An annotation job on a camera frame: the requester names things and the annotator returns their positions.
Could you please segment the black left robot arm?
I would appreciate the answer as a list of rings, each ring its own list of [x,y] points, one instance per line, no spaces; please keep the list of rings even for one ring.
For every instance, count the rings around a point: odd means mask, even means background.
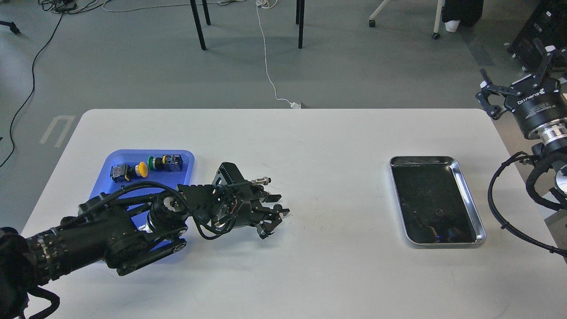
[[[124,276],[182,250],[189,218],[206,240],[243,226],[267,238],[290,211],[278,203],[281,195],[264,190],[270,182],[246,180],[235,164],[223,162],[211,184],[173,189],[136,182],[91,198],[77,216],[28,238],[2,227],[1,317],[23,319],[29,295],[50,302],[33,318],[48,317],[58,309],[59,297],[43,285],[95,262]]]

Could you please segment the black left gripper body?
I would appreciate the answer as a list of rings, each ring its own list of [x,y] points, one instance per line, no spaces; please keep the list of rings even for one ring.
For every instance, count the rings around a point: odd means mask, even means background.
[[[180,223],[191,217],[198,226],[214,234],[225,234],[243,226],[254,227],[252,210],[264,206],[252,199],[252,187],[264,187],[271,181],[267,176],[246,180],[234,163],[222,162],[211,184],[177,186],[182,194],[177,220]]]

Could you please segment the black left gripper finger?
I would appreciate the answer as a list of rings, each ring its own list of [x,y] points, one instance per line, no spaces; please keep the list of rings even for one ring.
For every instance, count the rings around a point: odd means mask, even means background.
[[[280,194],[271,194],[264,190],[263,186],[252,187],[252,199],[259,200],[260,202],[279,202],[282,198]]]
[[[262,207],[252,210],[252,224],[257,229],[261,239],[266,239],[273,234],[273,231],[282,222],[282,218],[290,213],[289,208],[284,208],[281,204],[275,204],[273,208]]]

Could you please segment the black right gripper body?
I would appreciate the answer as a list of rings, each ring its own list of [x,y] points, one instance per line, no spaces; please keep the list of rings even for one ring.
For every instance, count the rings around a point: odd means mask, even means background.
[[[559,80],[543,78],[536,84],[533,75],[512,83],[511,93],[505,98],[505,107],[513,113],[522,135],[527,140],[541,139],[551,143],[566,137],[566,99],[561,94]]]

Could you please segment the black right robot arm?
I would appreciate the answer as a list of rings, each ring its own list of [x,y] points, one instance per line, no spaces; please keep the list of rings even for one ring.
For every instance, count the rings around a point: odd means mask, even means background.
[[[522,162],[533,166],[526,179],[526,191],[530,198],[551,210],[566,208],[566,98],[560,91],[560,81],[551,76],[555,58],[565,58],[566,49],[556,49],[553,45],[544,46],[538,38],[533,42],[542,56],[536,73],[527,75],[510,86],[498,86],[492,83],[485,70],[480,71],[484,81],[476,99],[487,115],[496,121],[505,112],[511,112],[524,138],[540,141],[531,148],[532,154],[518,152],[500,165],[488,186],[488,204],[503,230],[508,230],[521,240],[544,248],[550,253],[565,257],[566,250],[543,244],[512,226],[500,214],[493,200],[493,186],[497,177],[514,162]],[[537,180],[550,169],[555,170],[555,185],[550,189],[555,202],[543,198],[535,189]]]

